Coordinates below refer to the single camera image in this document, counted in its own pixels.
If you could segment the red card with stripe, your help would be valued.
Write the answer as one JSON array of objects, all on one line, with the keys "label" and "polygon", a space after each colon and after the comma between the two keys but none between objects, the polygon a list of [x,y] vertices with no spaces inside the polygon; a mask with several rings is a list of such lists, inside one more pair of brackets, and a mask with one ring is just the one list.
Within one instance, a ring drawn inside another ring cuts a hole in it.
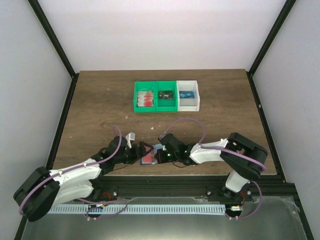
[{"label": "red card with stripe", "polygon": [[141,165],[155,165],[158,163],[157,159],[155,158],[155,154],[157,151],[154,149],[151,153],[141,159]]}]

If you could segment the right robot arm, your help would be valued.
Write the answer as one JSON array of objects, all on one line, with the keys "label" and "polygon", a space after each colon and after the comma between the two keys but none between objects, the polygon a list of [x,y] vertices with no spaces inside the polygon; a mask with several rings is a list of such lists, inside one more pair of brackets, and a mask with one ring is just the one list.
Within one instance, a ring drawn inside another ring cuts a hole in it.
[{"label": "right robot arm", "polygon": [[184,144],[171,133],[159,141],[161,148],[154,155],[158,164],[179,162],[191,166],[225,162],[230,166],[232,171],[220,190],[220,195],[229,202],[236,200],[242,188],[259,180],[261,173],[266,170],[268,151],[237,132],[211,143]]}]

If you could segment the blue leather card holder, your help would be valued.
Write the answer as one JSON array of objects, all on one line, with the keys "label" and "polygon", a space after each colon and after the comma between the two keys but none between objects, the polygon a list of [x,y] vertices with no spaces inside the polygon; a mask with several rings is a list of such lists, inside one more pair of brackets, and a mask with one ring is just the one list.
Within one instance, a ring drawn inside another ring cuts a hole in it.
[{"label": "blue leather card holder", "polygon": [[143,165],[154,165],[154,164],[157,164],[158,161],[155,158],[155,155],[158,152],[158,150],[163,148],[163,146],[161,144],[153,145],[153,150],[152,151],[150,151],[151,148],[149,146],[145,146],[144,148],[149,153],[146,156],[144,156],[144,157],[142,157],[140,159],[140,164],[142,166]]}]

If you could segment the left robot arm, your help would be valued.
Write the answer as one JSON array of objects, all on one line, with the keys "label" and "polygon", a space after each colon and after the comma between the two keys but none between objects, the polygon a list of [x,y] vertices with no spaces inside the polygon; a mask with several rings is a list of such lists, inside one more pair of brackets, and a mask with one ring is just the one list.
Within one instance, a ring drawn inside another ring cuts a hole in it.
[{"label": "left robot arm", "polygon": [[101,148],[87,160],[60,169],[36,168],[13,195],[18,212],[29,222],[44,217],[52,207],[76,199],[97,202],[102,189],[98,179],[114,170],[115,165],[132,165],[147,156],[154,147],[143,141],[116,136],[107,147]]}]

